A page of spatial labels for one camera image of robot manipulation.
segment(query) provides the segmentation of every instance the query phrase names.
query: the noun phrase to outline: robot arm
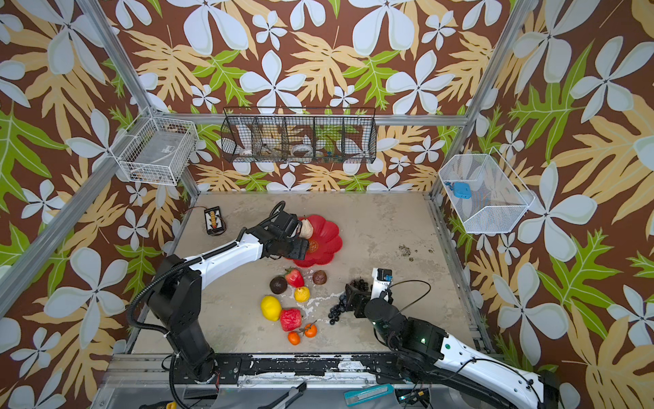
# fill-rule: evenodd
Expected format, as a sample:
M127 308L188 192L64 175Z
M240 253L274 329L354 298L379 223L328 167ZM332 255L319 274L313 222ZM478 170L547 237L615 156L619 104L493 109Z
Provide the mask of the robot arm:
M202 290L235 268L263 257L303 260L309 242L298 237L299 225L297 215L285 212L284 202L279 202L268 218L243 228L230 243L186 260L167 257L152 282L129 305L128 323L163 333L195 381L211 381L215 353L198 323ZM136 321L135 309L143 300L163 326Z
M493 394L499 395L518 409L558 407L558 385L550 372L539 375L513 368L429 322L405 317L388 301L391 281L390 270L373 270L371 299L364 313L397 354L404 378L414 383L444 383L461 391L479 385L482 388L473 386L468 392L487 402L493 401Z

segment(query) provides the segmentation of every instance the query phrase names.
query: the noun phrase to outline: lemon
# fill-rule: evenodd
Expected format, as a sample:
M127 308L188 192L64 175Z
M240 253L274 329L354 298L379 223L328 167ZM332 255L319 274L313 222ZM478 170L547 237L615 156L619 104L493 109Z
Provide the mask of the lemon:
M295 301L297 302L307 302L309 301L309 288L308 287L298 287L295 289Z
M270 321L279 321L282 314L282 304L275 297L267 295L261 300L261 312Z

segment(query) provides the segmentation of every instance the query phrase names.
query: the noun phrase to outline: wire basket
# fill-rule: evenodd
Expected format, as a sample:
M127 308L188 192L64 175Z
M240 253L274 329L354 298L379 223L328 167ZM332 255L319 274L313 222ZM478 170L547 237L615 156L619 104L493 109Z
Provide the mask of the wire basket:
M466 233L509 233L536 199L506 159L499 156L504 169L490 154L479 153L454 155L438 171ZM524 187L522 192L509 176ZM457 189L458 183L470 188L465 197L457 192L461 191Z
M127 135L132 138L116 157L132 182L176 186L196 149L198 131L193 122L148 116Z
M221 147L229 162L346 162L372 163L377 154L377 127L372 115L352 115L354 109L324 113L302 108L297 114L276 107L277 114L243 113L225 108Z

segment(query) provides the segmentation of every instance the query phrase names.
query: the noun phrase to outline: teal box cutter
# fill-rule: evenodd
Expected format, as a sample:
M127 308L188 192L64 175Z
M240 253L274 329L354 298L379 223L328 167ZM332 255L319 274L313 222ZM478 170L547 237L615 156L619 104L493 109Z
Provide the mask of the teal box cutter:
M347 406L358 405L363 402L368 402L369 400L386 396L394 391L395 389L393 388L393 385L377 385L356 391L348 391L344 394L345 404Z

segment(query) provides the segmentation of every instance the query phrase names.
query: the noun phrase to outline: black wire basket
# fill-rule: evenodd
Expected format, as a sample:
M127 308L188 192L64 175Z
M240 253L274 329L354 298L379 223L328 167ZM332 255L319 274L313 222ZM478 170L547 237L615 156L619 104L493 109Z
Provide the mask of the black wire basket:
M222 150L229 162L372 163L375 109L274 107L272 114L227 107Z

